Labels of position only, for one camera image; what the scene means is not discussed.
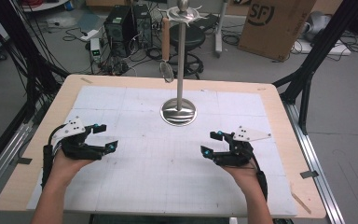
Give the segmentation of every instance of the gray floor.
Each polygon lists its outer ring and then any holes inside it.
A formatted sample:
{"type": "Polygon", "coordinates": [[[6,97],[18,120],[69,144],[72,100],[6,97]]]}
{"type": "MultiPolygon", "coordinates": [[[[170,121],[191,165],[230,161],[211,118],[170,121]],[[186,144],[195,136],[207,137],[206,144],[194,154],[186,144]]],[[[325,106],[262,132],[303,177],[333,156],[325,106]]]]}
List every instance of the gray floor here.
{"type": "MultiPolygon", "coordinates": [[[[76,18],[82,15],[81,10],[71,13],[76,18]]],[[[227,18],[225,25],[243,22],[244,18],[227,18]]],[[[51,52],[69,71],[88,68],[90,58],[84,43],[64,42],[64,35],[64,31],[45,33],[51,52]]],[[[222,56],[216,58],[213,39],[209,36],[201,49],[193,50],[205,65],[201,79],[271,83],[296,71],[306,57],[292,54],[286,62],[274,63],[224,44],[222,56]]],[[[143,63],[123,76],[160,77],[158,65],[159,62],[153,61],[143,63]]],[[[24,102],[24,90],[12,61],[0,61],[0,134],[24,102]]],[[[311,87],[308,130],[346,223],[358,223],[358,53],[343,57],[339,62],[326,59],[318,69],[311,87]]],[[[1,178],[0,191],[12,169],[9,166],[1,178]]],[[[0,223],[27,223],[31,215],[0,212],[0,223]]],[[[64,223],[88,223],[88,215],[66,214],[64,223]]],[[[295,218],[295,223],[329,222],[327,219],[295,218]]]]}

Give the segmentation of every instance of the black tripod leg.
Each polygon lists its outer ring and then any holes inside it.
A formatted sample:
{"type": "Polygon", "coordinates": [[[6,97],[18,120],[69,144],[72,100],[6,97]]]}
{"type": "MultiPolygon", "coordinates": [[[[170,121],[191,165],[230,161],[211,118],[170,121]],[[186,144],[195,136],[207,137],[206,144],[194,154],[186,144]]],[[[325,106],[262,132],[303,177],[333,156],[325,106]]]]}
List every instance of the black tripod leg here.
{"type": "Polygon", "coordinates": [[[303,134],[307,135],[307,114],[308,114],[308,105],[310,102],[310,84],[311,79],[305,84],[304,90],[301,95],[301,106],[300,106],[300,115],[298,117],[298,125],[301,128],[303,134]]]}
{"type": "Polygon", "coordinates": [[[274,85],[276,88],[283,86],[284,84],[289,83],[294,78],[296,78],[296,74],[297,74],[297,72],[294,72],[294,73],[290,74],[289,76],[283,77],[283,78],[273,82],[272,85],[274,85]]]}

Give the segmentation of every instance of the hand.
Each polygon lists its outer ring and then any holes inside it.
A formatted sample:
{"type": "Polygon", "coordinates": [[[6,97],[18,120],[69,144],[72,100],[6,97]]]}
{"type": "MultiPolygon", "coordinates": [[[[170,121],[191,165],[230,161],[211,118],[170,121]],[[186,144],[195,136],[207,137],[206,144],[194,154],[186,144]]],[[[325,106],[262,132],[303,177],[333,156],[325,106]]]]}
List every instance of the hand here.
{"type": "Polygon", "coordinates": [[[92,163],[89,160],[72,160],[65,157],[62,150],[58,150],[54,159],[48,182],[54,182],[57,187],[68,187],[77,172],[92,163]]]}
{"type": "Polygon", "coordinates": [[[248,164],[242,167],[222,166],[225,171],[234,177],[235,182],[245,194],[254,190],[261,190],[255,174],[256,169],[252,164],[255,164],[255,162],[250,160],[248,164]]]}

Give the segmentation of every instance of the tape strip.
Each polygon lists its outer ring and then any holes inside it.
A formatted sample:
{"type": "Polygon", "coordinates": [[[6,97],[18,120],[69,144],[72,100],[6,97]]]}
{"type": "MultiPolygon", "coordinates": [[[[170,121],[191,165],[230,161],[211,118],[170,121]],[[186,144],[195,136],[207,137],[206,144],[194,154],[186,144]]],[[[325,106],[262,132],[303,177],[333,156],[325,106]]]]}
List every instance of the tape strip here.
{"type": "Polygon", "coordinates": [[[17,164],[29,165],[31,163],[31,161],[32,161],[32,159],[21,157],[17,160],[17,164]]]}
{"type": "Polygon", "coordinates": [[[308,178],[308,177],[316,177],[318,176],[318,172],[316,171],[306,171],[303,173],[300,173],[301,177],[303,177],[303,179],[308,178]]]}
{"type": "Polygon", "coordinates": [[[83,81],[85,81],[85,82],[87,82],[87,83],[89,83],[89,84],[91,84],[92,83],[92,81],[90,81],[90,80],[88,80],[88,79],[85,79],[85,78],[81,78],[81,80],[83,80],[83,81]]]}
{"type": "Polygon", "coordinates": [[[297,195],[295,195],[293,192],[292,192],[292,196],[293,198],[301,205],[301,207],[303,207],[307,212],[308,214],[312,214],[312,211],[303,203],[303,201],[301,201],[300,198],[298,198],[297,195]]]}

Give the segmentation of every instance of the metal rod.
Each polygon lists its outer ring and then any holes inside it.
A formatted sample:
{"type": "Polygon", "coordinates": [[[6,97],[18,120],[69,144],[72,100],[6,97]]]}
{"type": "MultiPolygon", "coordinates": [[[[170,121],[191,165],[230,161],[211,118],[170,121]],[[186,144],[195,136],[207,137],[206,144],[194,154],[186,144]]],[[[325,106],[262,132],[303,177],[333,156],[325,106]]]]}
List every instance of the metal rod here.
{"type": "Polygon", "coordinates": [[[179,50],[178,50],[178,90],[177,90],[177,111],[182,110],[183,97],[183,76],[185,72],[185,42],[186,42],[186,23],[179,23],[179,50]]]}
{"type": "Polygon", "coordinates": [[[226,8],[227,8],[227,0],[224,0],[223,4],[222,4],[222,8],[220,10],[219,24],[218,24],[217,30],[216,30],[216,32],[220,33],[220,34],[222,33],[223,19],[225,18],[225,15],[226,15],[226,8]]]}

